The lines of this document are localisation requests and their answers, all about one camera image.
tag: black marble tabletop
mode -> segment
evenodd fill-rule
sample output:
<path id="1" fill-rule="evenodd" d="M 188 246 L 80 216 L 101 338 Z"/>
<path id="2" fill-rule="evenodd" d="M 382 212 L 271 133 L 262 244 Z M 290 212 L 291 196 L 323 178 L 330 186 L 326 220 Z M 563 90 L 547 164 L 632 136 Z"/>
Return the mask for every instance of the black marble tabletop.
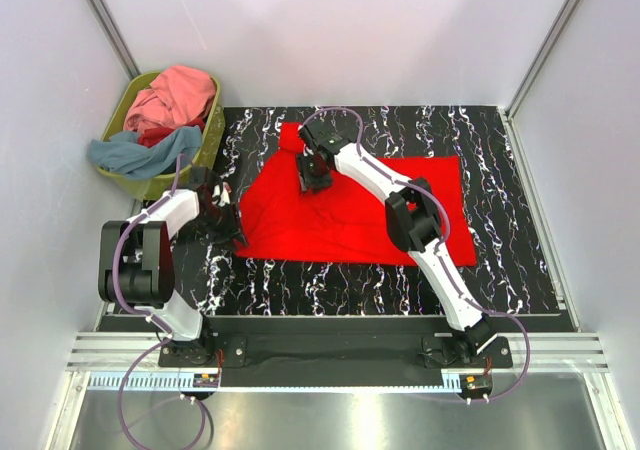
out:
<path id="1" fill-rule="evenodd" d="M 461 163 L 465 214 L 478 265 L 460 272 L 479 303 L 555 313 L 547 272 L 511 147 L 495 107 L 356 107 L 363 145 L 379 157 L 452 156 Z M 227 108 L 214 170 L 239 199 L 278 148 L 283 122 L 315 108 Z M 337 113 L 335 125 L 352 125 Z M 240 258 L 181 235 L 173 249 L 178 290 L 207 315 L 419 315 L 441 312 L 417 267 Z"/>

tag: gray floor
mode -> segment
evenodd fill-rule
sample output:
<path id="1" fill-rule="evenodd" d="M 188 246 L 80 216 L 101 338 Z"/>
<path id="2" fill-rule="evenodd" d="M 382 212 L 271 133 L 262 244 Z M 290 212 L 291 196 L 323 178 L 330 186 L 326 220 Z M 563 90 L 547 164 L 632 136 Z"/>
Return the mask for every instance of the gray floor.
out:
<path id="1" fill-rule="evenodd" d="M 168 396 L 128 393 L 127 420 Z M 200 449 L 604 449 L 586 388 L 575 375 L 531 375 L 512 396 L 474 407 L 392 394 L 221 393 L 206 403 L 215 435 L 207 443 L 207 430 L 195 447 Z M 133 434 L 154 450 L 183 448 L 199 423 L 195 408 L 175 402 L 136 425 Z M 72 448 L 132 448 L 118 429 L 115 392 L 88 392 Z"/>

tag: clothes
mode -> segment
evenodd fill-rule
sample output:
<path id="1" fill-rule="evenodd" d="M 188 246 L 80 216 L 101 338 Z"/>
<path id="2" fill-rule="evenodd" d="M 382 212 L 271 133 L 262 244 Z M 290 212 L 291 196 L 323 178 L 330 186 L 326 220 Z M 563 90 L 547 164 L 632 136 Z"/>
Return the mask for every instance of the clothes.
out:
<path id="1" fill-rule="evenodd" d="M 204 130 L 204 120 L 201 118 L 196 118 L 195 120 L 187 123 L 185 127 L 200 127 L 200 131 Z M 140 145 L 144 145 L 147 148 L 151 148 L 154 145 L 160 143 L 166 136 L 170 135 L 175 131 L 175 128 L 169 127 L 156 127 L 149 128 L 143 134 L 138 137 L 138 143 Z"/>
<path id="2" fill-rule="evenodd" d="M 195 68 L 174 65 L 140 90 L 124 120 L 124 129 L 178 128 L 211 109 L 216 88 L 211 77 Z"/>
<path id="3" fill-rule="evenodd" d="M 120 132 L 108 142 L 92 140 L 88 157 L 92 163 L 131 180 L 146 180 L 168 171 L 173 173 L 178 155 L 193 159 L 202 145 L 200 127 L 180 127 L 151 148 L 138 145 L 138 135 Z"/>
<path id="4" fill-rule="evenodd" d="M 299 124 L 283 124 L 280 149 L 240 200 L 249 246 L 242 257 L 309 262 L 415 265 L 387 236 L 384 205 L 354 180 L 332 173 L 333 185 L 302 194 L 295 155 L 303 143 Z M 463 214 L 458 157 L 383 158 L 393 170 L 425 177 L 451 220 L 447 248 L 458 266 L 476 255 Z"/>

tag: wall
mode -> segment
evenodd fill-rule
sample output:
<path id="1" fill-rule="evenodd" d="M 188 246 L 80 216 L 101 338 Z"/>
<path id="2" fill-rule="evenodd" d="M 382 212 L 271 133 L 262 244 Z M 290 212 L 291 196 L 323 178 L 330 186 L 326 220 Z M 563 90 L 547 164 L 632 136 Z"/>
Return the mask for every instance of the wall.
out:
<path id="1" fill-rule="evenodd" d="M 563 1 L 106 0 L 142 71 L 257 106 L 506 105 Z"/>
<path id="2" fill-rule="evenodd" d="M 640 441 L 640 0 L 585 0 L 516 116 L 581 324 Z"/>
<path id="3" fill-rule="evenodd" d="M 127 80 L 84 0 L 0 0 L 0 14 L 0 442 L 32 450 L 97 316 L 100 228 L 131 209 L 85 160 Z"/>

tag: green basket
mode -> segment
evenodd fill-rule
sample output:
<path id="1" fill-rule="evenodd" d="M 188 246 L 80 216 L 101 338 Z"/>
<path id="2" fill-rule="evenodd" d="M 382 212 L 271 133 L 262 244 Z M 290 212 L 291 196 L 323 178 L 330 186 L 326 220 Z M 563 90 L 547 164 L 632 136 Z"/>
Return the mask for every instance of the green basket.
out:
<path id="1" fill-rule="evenodd" d="M 104 134 L 102 135 L 102 141 L 107 142 L 112 135 L 122 131 L 124 127 L 124 120 L 127 116 L 127 112 L 133 101 L 136 99 L 138 92 L 149 87 L 149 84 L 160 74 L 160 72 L 150 72 L 140 75 L 134 78 L 127 91 L 124 93 L 122 100 L 118 104 L 111 121 L 107 126 Z M 198 153 L 196 153 L 193 163 L 198 166 L 213 167 L 213 162 L 216 159 L 218 153 L 218 147 L 222 140 L 222 133 L 224 132 L 224 114 L 222 113 L 222 107 L 218 105 L 218 97 L 220 96 L 220 84 L 218 81 L 211 77 L 214 85 L 216 86 L 216 96 L 211 104 L 211 111 L 207 118 L 207 123 L 202 132 L 202 146 Z M 123 175 L 111 173 L 103 168 L 97 167 L 96 169 L 105 177 L 110 178 L 122 187 L 129 195 L 136 200 L 158 200 L 162 196 L 162 192 L 168 189 L 173 183 L 175 173 L 164 173 L 148 180 L 129 180 Z M 189 173 L 191 172 L 191 165 L 180 170 L 180 183 L 186 183 L 189 179 Z"/>

